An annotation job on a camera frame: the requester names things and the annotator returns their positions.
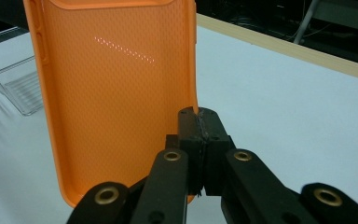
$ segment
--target orange phone case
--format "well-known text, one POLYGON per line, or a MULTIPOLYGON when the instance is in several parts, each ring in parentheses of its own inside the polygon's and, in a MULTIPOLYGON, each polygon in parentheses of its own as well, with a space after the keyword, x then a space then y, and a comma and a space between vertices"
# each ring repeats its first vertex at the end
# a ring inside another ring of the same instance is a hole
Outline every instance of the orange phone case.
POLYGON ((198 111, 188 0, 24 0, 62 197, 147 176, 198 111))

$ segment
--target orange plastic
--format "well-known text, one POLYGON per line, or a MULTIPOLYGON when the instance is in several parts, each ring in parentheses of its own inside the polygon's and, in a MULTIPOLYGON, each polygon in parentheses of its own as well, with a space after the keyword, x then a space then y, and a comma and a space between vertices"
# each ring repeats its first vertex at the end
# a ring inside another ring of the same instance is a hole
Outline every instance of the orange plastic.
POLYGON ((198 111, 195 4, 24 0, 62 197, 148 175, 177 112, 198 111))

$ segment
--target screw hole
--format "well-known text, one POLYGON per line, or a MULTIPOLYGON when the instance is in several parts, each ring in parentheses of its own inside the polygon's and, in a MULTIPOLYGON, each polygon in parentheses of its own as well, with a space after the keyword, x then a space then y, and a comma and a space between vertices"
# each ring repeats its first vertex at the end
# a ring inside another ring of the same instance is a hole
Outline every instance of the screw hole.
POLYGON ((105 191, 101 194, 100 196, 102 199, 110 199, 113 197, 113 192, 112 191, 105 191))
POLYGON ((164 221, 164 214, 158 211, 149 214, 149 223, 161 224, 164 221))
POLYGON ((177 152, 167 152, 164 154, 164 159, 166 161, 178 161, 180 157, 180 154, 177 152))
POLYGON ((329 202, 333 202, 336 200, 336 197, 329 194, 329 193, 326 193, 326 192, 322 192, 321 193, 321 197, 324 199, 324 200, 327 200, 329 202))
POLYGON ((243 152, 243 151, 239 151, 236 152, 234 154, 235 159, 239 160, 239 161, 249 161, 252 159, 252 155, 247 153, 247 152, 243 152))
POLYGON ((282 214, 282 220, 286 222, 287 224, 299 224, 301 223, 301 220, 293 213, 283 213, 282 214))
POLYGON ((212 133, 210 136, 211 136, 211 139, 212 139, 212 140, 215 140, 215 141, 220 139, 218 133, 212 133))

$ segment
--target metal bolt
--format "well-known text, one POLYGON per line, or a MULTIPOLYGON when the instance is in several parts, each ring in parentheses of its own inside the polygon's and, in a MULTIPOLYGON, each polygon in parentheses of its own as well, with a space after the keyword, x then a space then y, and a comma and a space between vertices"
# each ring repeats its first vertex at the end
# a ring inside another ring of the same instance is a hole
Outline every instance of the metal bolt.
POLYGON ((321 202, 330 206, 338 207, 342 205, 342 199, 330 189, 316 189, 313 195, 321 202))
POLYGON ((164 154, 164 159, 166 161, 179 161, 181 158, 181 155, 177 152, 167 152, 164 154))
POLYGON ((118 189, 115 187, 103 188, 95 194, 94 201, 100 205, 109 204, 114 202, 118 198, 118 195, 118 189))
POLYGON ((234 154, 235 159, 239 160, 239 161, 249 161, 252 159, 252 155, 247 153, 247 152, 243 152, 243 151, 238 151, 234 154))

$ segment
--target textured pattern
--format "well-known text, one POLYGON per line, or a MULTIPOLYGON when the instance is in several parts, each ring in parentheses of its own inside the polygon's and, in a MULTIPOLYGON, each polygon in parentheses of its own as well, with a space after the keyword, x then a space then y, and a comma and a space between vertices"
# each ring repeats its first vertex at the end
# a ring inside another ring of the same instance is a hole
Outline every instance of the textured pattern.
POLYGON ((10 100, 16 101, 23 115, 30 115, 43 106, 36 72, 8 82, 5 87, 10 92, 10 100))
POLYGON ((177 112, 197 106, 188 4, 64 10, 43 3, 41 83, 69 204, 103 181, 130 186, 145 177, 165 134, 177 133, 177 112))

